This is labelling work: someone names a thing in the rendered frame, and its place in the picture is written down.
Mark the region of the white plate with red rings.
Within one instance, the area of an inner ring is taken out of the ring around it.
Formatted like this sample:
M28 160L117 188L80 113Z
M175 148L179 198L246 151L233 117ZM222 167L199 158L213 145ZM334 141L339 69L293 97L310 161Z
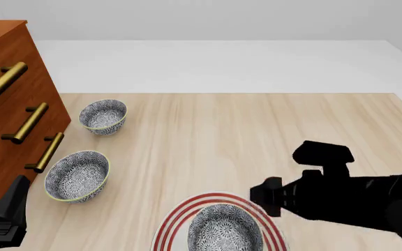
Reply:
M251 215L262 233L263 251L291 251L284 235L261 206L230 192L205 192L177 204L156 230L150 251L189 251L191 221L203 208L213 204L232 204Z

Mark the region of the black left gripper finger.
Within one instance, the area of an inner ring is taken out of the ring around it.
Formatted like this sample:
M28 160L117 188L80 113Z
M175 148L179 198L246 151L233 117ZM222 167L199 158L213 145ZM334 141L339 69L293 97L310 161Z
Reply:
M0 199L0 227L27 225L26 202L29 186L29 179L25 175L18 175Z

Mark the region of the patterned black white bowl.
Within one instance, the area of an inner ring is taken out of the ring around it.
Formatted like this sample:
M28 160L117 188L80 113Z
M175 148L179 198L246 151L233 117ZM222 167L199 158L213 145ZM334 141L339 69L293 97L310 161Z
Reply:
M110 174L110 161L102 153L85 150L69 154L48 171L44 188L53 200L81 204L103 191Z
M262 232L253 217L232 204L203 208L188 228L189 251L263 251Z
M112 135L123 127L128 113L120 100L97 100L87 105L79 114L80 124L95 135Z

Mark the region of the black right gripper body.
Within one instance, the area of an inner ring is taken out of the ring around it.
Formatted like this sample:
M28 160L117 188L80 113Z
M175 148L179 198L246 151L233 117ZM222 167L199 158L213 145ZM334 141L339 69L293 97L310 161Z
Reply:
M298 179L287 185L282 185L281 177L269 177L260 185L250 188L250 200L264 209L270 217L281 217L281 209L299 215L302 203Z

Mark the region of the wooden cabinet drawer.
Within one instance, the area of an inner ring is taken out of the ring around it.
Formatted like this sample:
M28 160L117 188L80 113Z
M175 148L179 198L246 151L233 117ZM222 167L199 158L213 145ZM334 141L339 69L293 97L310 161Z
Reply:
M46 69L43 69L41 75L36 78L36 81L33 83L33 89L29 94L29 98L35 99L45 98L46 100L49 100L55 97L60 98L60 95L52 83Z
M25 110L27 107L38 106L44 102L49 108L21 144L1 139L3 134L14 134L18 131L30 116ZM69 123L70 117L59 97L49 100L45 98L0 100L0 198L18 175L25 175L30 181L34 181L37 173L25 169L24 166L38 162L48 146L44 138L65 131Z
M29 92L34 89L34 82L44 69L29 32L25 26L20 26L0 37L0 68L14 66L17 62L24 62L28 70L0 95L0 125L5 116L12 119L14 116L25 116L23 106L32 106Z

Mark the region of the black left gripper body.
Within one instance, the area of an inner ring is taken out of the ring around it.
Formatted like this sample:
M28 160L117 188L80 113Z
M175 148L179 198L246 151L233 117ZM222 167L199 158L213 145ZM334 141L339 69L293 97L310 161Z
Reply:
M9 225L7 229L0 229L0 248L19 247L26 234L24 225Z

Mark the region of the wooden cabinet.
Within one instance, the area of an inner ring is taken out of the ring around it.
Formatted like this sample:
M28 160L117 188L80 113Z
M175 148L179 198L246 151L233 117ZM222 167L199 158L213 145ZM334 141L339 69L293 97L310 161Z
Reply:
M24 20L0 20L0 198L33 181L71 119Z

